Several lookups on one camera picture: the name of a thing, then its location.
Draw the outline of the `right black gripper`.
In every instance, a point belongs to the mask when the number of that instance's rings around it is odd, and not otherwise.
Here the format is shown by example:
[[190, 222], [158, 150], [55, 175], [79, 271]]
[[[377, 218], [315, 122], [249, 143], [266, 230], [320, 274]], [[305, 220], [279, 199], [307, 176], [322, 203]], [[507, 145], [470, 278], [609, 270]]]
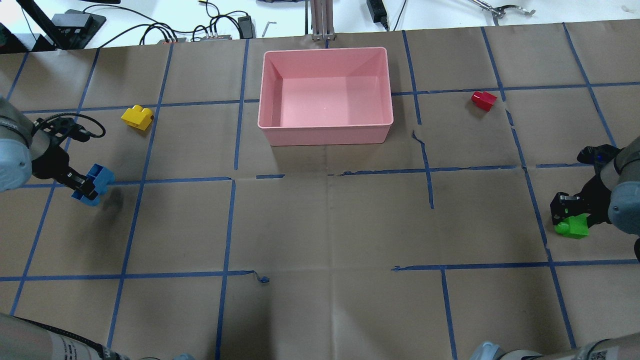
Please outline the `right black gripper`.
[[586, 214], [588, 228], [602, 223], [611, 224], [608, 215], [610, 202], [610, 189], [605, 186], [600, 175], [594, 175], [576, 194], [555, 194], [550, 203], [551, 223], [557, 226], [570, 217]]

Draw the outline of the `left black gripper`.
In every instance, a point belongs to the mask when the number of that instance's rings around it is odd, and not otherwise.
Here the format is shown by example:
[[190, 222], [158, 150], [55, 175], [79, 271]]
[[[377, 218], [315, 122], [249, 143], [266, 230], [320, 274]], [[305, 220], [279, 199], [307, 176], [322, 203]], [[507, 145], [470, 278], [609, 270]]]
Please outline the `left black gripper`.
[[51, 145], [36, 159], [32, 160], [32, 175], [41, 180], [53, 179], [55, 182], [79, 191], [90, 201], [98, 198], [99, 192], [91, 178], [74, 170], [69, 154], [59, 145]]

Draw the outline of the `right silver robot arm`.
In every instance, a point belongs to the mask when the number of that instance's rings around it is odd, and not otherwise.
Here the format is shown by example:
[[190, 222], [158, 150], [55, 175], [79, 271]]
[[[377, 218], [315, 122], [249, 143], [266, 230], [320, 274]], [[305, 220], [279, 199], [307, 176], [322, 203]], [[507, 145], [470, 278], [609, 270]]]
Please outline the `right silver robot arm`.
[[576, 194], [555, 194], [550, 203], [555, 232], [583, 239], [592, 226], [607, 223], [626, 234], [639, 235], [640, 139], [636, 137], [624, 148], [586, 146], [576, 159], [593, 166], [594, 175]]

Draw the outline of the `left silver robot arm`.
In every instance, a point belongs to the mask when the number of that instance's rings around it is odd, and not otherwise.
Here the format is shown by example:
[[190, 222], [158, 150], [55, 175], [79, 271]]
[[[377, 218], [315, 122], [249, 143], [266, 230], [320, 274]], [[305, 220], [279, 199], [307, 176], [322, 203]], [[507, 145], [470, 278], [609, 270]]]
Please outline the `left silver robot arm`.
[[1, 191], [25, 185], [31, 177], [53, 179], [73, 189], [73, 198], [97, 204], [106, 194], [114, 174], [97, 164], [83, 175], [70, 166], [70, 155], [62, 143], [66, 139], [87, 142], [102, 138], [105, 126], [85, 114], [59, 112], [30, 121], [6, 98], [0, 99]]

